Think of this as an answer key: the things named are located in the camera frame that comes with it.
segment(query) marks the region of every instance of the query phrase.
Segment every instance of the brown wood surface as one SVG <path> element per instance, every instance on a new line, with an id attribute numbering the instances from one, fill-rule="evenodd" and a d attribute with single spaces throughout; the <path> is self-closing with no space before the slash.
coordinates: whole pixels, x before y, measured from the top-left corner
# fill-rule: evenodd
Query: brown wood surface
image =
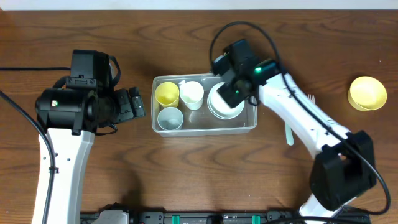
<path id="1" fill-rule="evenodd" d="M 291 74 L 317 104 L 353 132 L 374 140 L 377 168 L 392 195 L 387 215 L 374 223 L 398 223 L 398 13 L 396 11 L 53 11 L 0 12 L 0 67 L 68 67 L 73 49 L 115 55 L 119 88 L 139 86 L 147 116 L 97 137 L 86 168 L 82 210 L 108 203 L 180 210 L 299 208 L 310 195 L 312 159 L 295 136 L 285 140 L 283 121 L 258 108 L 248 134 L 162 138 L 150 121 L 152 81 L 159 75 L 206 73 L 208 47 L 228 22 L 252 21 L 275 39 Z M 215 51 L 248 38 L 271 54 L 254 30 L 225 32 Z M 68 72 L 1 72 L 0 89 L 35 116 L 34 102 Z M 386 105 L 353 109 L 349 84 L 360 75 L 382 81 Z M 0 100 L 0 223 L 30 223 L 39 176 L 34 128 Z M 380 185 L 353 205 L 384 206 Z"/>

